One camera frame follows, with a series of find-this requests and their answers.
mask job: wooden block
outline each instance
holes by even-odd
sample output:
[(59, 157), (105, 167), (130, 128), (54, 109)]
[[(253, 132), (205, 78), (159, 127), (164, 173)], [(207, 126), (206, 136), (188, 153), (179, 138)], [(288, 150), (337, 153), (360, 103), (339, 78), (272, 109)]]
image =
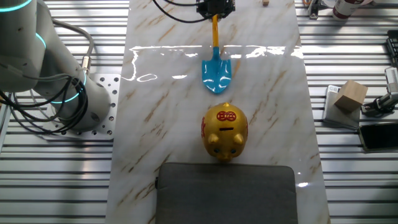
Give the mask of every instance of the wooden block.
[(348, 80), (337, 95), (335, 105), (350, 112), (363, 104), (368, 88), (352, 80)]

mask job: teal light ring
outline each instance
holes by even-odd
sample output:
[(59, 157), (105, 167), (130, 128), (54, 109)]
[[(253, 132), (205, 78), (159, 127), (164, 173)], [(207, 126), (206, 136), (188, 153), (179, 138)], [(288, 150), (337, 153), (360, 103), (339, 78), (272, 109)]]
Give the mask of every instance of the teal light ring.
[[(86, 73), (85, 73), (85, 82), (83, 83), (84, 86), (86, 85), (86, 80), (87, 80), (87, 77), (86, 77)], [(76, 93), (76, 95), (73, 96), (73, 97), (71, 97), (69, 100), (65, 100), (65, 103), (68, 103), (69, 101), (75, 99), (75, 98), (79, 95), (79, 93), (80, 93), (80, 92)], [(58, 102), (53, 101), (53, 102), (51, 102), (51, 103), (62, 103), (62, 101), (58, 101)]]
[(42, 41), (42, 43), (44, 45), (44, 49), (47, 49), (47, 45), (45, 44), (45, 41), (44, 41), (43, 37), (41, 37), (38, 33), (36, 33), (36, 37), (39, 38), (39, 40)]
[(0, 12), (11, 12), (11, 11), (15, 11), (15, 10), (18, 10), (18, 9), (21, 9), (21, 8), (27, 6), (27, 5), (28, 5), (29, 3), (31, 3), (31, 2), (32, 2), (32, 0), (28, 0), (27, 2), (22, 3), (22, 4), (20, 4), (19, 6), (14, 6), (14, 7), (8, 7), (8, 8), (0, 9)]

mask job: yellow shovel handle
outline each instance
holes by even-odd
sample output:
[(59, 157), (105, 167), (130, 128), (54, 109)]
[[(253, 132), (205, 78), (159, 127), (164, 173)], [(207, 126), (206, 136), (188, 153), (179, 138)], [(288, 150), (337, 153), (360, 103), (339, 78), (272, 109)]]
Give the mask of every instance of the yellow shovel handle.
[(219, 47), (218, 43), (218, 16), (213, 16), (213, 47)]

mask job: coin slot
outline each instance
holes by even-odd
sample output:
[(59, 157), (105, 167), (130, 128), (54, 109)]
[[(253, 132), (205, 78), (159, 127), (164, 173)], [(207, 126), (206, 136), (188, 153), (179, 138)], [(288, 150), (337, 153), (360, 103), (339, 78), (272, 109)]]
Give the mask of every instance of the coin slot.
[(232, 131), (234, 128), (220, 128), (220, 131)]

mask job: pig ear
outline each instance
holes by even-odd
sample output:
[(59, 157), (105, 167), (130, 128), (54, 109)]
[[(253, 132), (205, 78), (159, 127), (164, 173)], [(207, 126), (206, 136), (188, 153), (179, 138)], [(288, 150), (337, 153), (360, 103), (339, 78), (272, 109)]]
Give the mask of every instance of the pig ear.
[(219, 140), (219, 138), (216, 134), (211, 134), (208, 139), (209, 144), (216, 144), (216, 143), (218, 143), (218, 140)]
[(243, 136), (241, 134), (235, 135), (234, 144), (237, 144), (239, 146), (243, 145)]

